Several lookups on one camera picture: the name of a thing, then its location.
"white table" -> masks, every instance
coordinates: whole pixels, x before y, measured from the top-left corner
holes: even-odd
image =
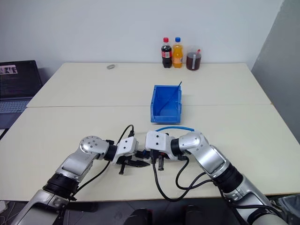
[[[300,146],[272,105],[183,106],[182,125],[204,133],[241,173],[264,194],[300,192]],[[135,125],[143,148],[145,134],[157,129],[150,123],[150,108],[139,107],[41,107],[28,108],[0,142],[0,200],[29,200],[74,152],[87,135],[117,140],[127,124]],[[185,131],[169,130],[179,136]],[[87,179],[106,161],[95,161]],[[182,191],[174,179],[183,162],[166,162],[158,172],[162,189],[170,197]],[[78,193],[79,201],[158,199],[153,171],[120,165],[109,169]],[[180,178],[190,184],[202,170],[192,160]],[[187,197],[219,196],[211,183],[191,190]]]
[[[182,81],[182,105],[270,104],[244,63],[202,64],[197,71],[161,63],[65,63],[29,102],[45,106],[148,106],[153,88]]]

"black wire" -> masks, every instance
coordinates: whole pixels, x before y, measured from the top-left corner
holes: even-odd
[[[228,200],[224,197],[224,195],[223,195],[221,189],[220,189],[219,187],[218,187],[218,189],[219,189],[219,192],[220,192],[221,197],[223,198],[223,200],[224,200],[230,207],[232,207],[232,208],[235,208],[235,209],[267,209],[267,210],[270,210],[270,211],[274,212],[278,217],[282,218],[282,219],[285,221],[285,219],[284,219],[283,216],[280,214],[280,212],[278,212],[275,208],[273,208],[273,207],[271,207],[271,206],[268,206],[268,205],[236,205],[236,204],[234,204],[233,202],[228,201]]]
[[[128,125],[128,126],[125,128],[125,130],[123,131],[123,133],[122,133],[121,137],[119,138],[117,144],[120,143],[120,141],[122,140],[122,138],[123,138],[125,132],[126,132],[126,131],[128,130],[128,128],[130,128],[130,127],[132,128],[132,129],[131,129],[131,132],[134,132],[134,126],[133,126],[132,124]],[[107,162],[106,166],[103,168],[103,170],[102,170],[100,173],[98,173],[96,176],[94,176],[93,178],[91,178],[89,181],[87,181],[87,182],[85,182],[84,184],[82,184],[82,185],[76,190],[76,192],[73,193],[73,194],[71,195],[71,197],[74,197],[74,196],[78,193],[78,191],[80,191],[81,189],[83,189],[85,186],[87,186],[89,183],[91,183],[91,182],[92,182],[94,179],[96,179],[98,176],[100,176],[101,174],[103,174],[104,171],[108,168],[109,164],[110,164],[110,161]]]
[[[177,176],[176,176],[176,179],[175,179],[176,186],[177,186],[179,189],[181,189],[181,190],[187,190],[187,189],[188,189],[188,187],[182,187],[182,186],[180,186],[179,183],[178,183],[178,179],[179,179],[179,177],[180,177],[182,171],[188,166],[188,163],[189,163],[189,158],[188,158],[188,157],[186,157],[185,160],[186,160],[187,162],[186,162],[186,163],[184,164],[184,166],[179,170],[179,172],[178,172],[178,174],[177,174]],[[199,174],[199,175],[197,176],[197,178],[200,178],[200,177],[202,177],[202,176],[205,175],[205,174],[206,174],[205,172],[202,172],[201,174]],[[190,188],[190,190],[195,189],[195,188],[197,188],[197,187],[200,187],[201,185],[206,184],[206,183],[208,183],[208,182],[212,182],[212,180],[205,180],[205,181],[202,181],[202,182],[200,182],[199,184],[197,184],[197,185],[195,185],[195,186],[192,186],[192,187]]]
[[[193,182],[190,184],[190,186],[187,188],[187,190],[178,198],[175,198],[175,199],[172,199],[172,198],[169,198],[168,196],[166,196],[163,192],[163,190],[160,188],[160,185],[159,185],[159,182],[158,182],[158,175],[157,175],[157,172],[156,172],[156,167],[155,167],[155,164],[153,163],[152,164],[152,167],[153,167],[153,172],[154,172],[154,178],[155,178],[155,183],[156,183],[156,186],[158,188],[158,191],[160,192],[160,194],[168,201],[170,202],[177,202],[179,201],[180,199],[182,199],[184,196],[186,196],[186,194],[192,189],[192,186],[193,184],[196,183],[196,181],[200,178],[200,175],[198,175],[194,180]]]

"laptop screen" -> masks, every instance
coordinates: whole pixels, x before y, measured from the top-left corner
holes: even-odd
[[[34,60],[0,63],[0,98],[33,97],[41,87]]]

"robotic arm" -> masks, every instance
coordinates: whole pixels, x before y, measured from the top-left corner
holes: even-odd
[[[185,153],[192,154],[200,167],[220,189],[227,203],[237,210],[244,223],[250,225],[286,225],[270,210],[272,205],[248,179],[230,163],[201,132],[190,132],[179,138],[156,131],[146,136],[146,149],[165,153],[171,160]]]
[[[113,141],[104,141],[96,136],[83,138],[78,149],[67,157],[47,184],[36,192],[12,224],[52,225],[70,200],[76,200],[74,194],[78,185],[95,159],[121,164],[120,174],[124,172],[125,165],[149,165],[141,160],[132,160],[132,156],[138,152],[137,146],[138,141],[133,136],[122,139],[118,146]]]

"blue storage bin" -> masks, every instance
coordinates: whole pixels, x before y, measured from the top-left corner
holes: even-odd
[[[152,123],[180,123],[181,87],[155,85],[150,109]]]

